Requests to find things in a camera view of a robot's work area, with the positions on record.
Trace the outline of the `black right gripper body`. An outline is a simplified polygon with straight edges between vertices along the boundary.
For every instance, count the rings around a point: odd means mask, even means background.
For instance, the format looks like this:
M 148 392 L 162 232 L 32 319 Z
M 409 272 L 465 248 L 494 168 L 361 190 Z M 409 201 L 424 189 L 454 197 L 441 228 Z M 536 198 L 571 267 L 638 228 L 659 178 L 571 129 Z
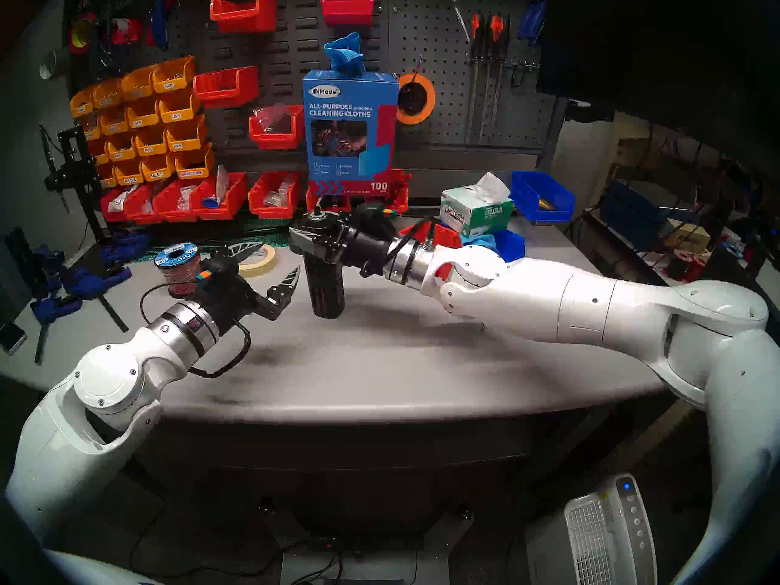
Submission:
M 361 268 L 378 273 L 393 242 L 389 222 L 356 225 L 336 222 L 317 241 L 317 257 L 327 264 Z

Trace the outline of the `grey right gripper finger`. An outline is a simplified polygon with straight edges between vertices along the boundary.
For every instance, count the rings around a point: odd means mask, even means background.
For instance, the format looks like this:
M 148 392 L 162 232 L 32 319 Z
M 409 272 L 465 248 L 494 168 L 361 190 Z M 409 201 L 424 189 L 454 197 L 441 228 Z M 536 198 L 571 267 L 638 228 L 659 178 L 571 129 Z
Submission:
M 289 227 L 289 247 L 305 257 L 332 261 L 332 238 L 326 230 Z

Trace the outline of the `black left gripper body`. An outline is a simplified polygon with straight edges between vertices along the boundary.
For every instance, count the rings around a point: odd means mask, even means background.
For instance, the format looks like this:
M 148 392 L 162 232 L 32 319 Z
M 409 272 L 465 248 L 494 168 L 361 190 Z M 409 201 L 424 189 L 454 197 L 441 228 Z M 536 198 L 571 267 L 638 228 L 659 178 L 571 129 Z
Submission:
M 249 314 L 276 321 L 286 307 L 270 304 L 266 294 L 254 291 L 230 255 L 211 255 L 201 262 L 201 307 L 220 332 Z

